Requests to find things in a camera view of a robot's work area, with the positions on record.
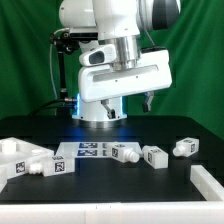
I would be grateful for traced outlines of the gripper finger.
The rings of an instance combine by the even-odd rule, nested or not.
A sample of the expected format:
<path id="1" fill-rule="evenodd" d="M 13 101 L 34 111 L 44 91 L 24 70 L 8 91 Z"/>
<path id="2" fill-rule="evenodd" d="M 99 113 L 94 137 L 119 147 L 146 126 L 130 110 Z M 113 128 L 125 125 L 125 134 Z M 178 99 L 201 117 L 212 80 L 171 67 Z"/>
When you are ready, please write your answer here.
<path id="1" fill-rule="evenodd" d="M 115 119 L 115 110 L 111 109 L 108 104 L 109 104 L 109 100 L 102 100 L 101 101 L 102 106 L 105 108 L 105 110 L 107 111 L 107 116 L 109 119 Z"/>
<path id="2" fill-rule="evenodd" d="M 144 113 L 147 113 L 151 110 L 151 104 L 154 98 L 154 92 L 150 91 L 144 94 L 144 100 L 142 104 L 142 109 Z"/>

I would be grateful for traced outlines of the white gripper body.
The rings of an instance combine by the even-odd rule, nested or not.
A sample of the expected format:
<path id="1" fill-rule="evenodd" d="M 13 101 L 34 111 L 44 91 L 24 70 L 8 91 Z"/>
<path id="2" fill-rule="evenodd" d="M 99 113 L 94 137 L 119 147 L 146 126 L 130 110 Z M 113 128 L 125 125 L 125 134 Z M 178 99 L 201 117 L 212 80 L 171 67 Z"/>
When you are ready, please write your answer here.
<path id="1" fill-rule="evenodd" d="M 130 69 L 115 71 L 113 44 L 101 45 L 82 54 L 79 61 L 79 94 L 84 102 L 101 101 L 168 88 L 172 83 L 169 53 L 156 49 L 143 53 Z"/>

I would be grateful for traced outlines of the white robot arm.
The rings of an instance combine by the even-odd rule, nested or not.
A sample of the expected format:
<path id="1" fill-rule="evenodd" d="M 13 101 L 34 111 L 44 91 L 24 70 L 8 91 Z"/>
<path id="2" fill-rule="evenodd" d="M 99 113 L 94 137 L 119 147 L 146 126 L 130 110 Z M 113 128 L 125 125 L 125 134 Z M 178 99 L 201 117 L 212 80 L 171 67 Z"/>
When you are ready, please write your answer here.
<path id="1" fill-rule="evenodd" d="M 140 33 L 169 28 L 180 12 L 180 0 L 62 1 L 60 21 L 82 50 L 75 120 L 111 127 L 127 117 L 122 98 L 139 93 L 143 110 L 150 110 L 154 92 L 172 83 L 169 53 L 141 48 Z"/>

